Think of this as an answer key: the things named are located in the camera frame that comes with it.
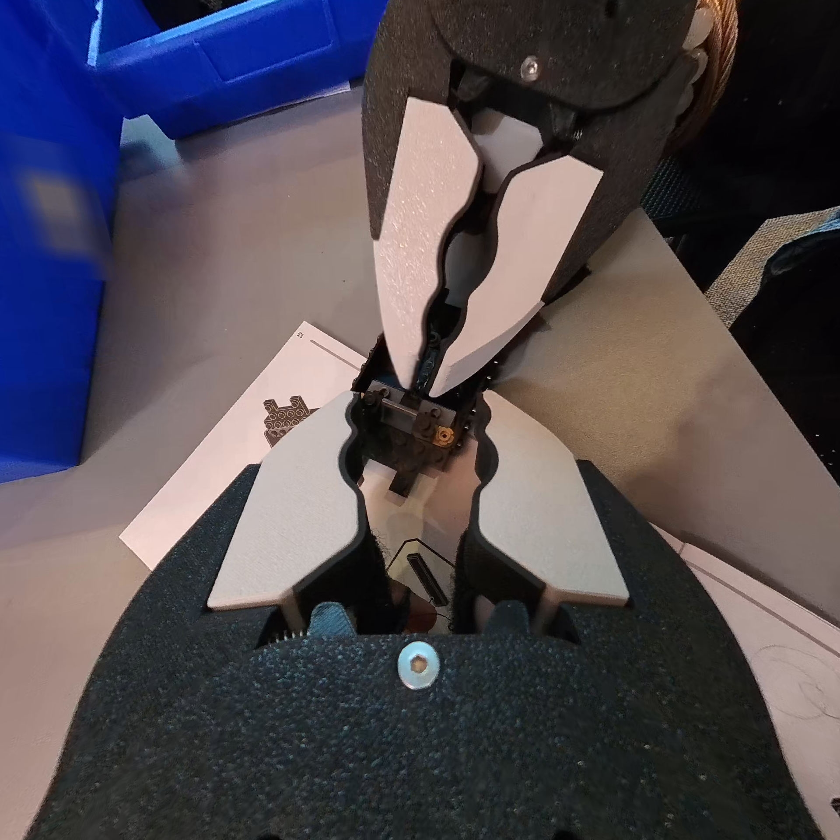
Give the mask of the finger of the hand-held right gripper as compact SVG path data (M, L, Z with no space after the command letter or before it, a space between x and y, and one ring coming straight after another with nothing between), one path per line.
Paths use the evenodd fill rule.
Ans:
M441 396L492 361L543 306L554 271L602 179L570 155L511 173L496 215L496 254L429 387Z
M473 202L483 162L462 119L409 97L397 144L374 272L385 343L401 387L413 387L427 314L443 286L447 236Z

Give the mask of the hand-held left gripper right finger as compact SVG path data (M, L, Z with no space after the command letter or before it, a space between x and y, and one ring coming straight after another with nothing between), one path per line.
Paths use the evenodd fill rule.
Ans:
M493 603L624 607L627 585L566 445L496 392L478 400L475 430L468 583Z

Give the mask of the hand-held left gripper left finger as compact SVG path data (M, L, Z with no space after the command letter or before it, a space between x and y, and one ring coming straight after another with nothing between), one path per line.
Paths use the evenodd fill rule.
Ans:
M361 394L345 391L263 458L207 600L212 611L295 603L310 611L328 574L360 549L368 519Z

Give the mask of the black lego car chassis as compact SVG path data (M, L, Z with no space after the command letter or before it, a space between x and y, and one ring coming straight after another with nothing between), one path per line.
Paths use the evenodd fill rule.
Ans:
M456 293L444 288L434 299L427 316L426 337L430 329L440 335L443 360L445 341L458 326L466 309ZM389 489L407 497L420 474L429 469L446 470L453 455L466 446L467 433L476 416L477 399L498 371L498 360L485 364L461 384L437 397L399 385L395 369L381 334L352 389L361 394L363 413L363 453L395 471Z

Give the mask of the dark lego bar piece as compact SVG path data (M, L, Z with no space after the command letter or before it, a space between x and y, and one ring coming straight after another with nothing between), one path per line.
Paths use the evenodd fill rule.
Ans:
M427 335L427 341L419 360L415 382L413 389L416 392L427 392L431 386L434 374L437 369L438 359L440 355L441 338L437 331L430 329Z

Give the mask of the white lego instruction sheet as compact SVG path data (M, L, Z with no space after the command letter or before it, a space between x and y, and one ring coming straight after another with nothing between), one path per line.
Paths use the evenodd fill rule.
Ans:
M153 569L241 470L269 452L267 401L287 406L299 396L309 414L349 390L362 363L360 353L302 322L121 540ZM373 460L360 484L389 575L435 605L433 634L449 632L456 551L478 486L475 455L469 435L446 470L425 469L406 498L389 490L395 471Z

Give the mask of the person's left hand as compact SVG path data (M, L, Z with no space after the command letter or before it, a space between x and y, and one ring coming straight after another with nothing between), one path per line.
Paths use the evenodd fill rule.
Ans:
M402 634L450 634L449 622L440 609L399 581L391 581L395 630Z

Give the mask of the small blue storage bin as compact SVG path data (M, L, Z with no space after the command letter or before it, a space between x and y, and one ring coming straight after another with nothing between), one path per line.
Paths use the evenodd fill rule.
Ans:
M385 1L252 1L172 28L144 2L97 2L87 63L126 119L171 139L362 77Z

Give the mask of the white open instruction booklet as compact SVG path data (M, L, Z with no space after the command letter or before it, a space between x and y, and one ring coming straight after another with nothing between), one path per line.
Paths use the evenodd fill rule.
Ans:
M839 631L768 585L663 529L749 662L784 758L825 838L839 838Z

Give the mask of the large blue storage bin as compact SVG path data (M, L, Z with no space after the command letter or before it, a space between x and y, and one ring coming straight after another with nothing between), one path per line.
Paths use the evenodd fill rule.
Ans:
M123 117L95 2L1 3L1 481L81 458Z

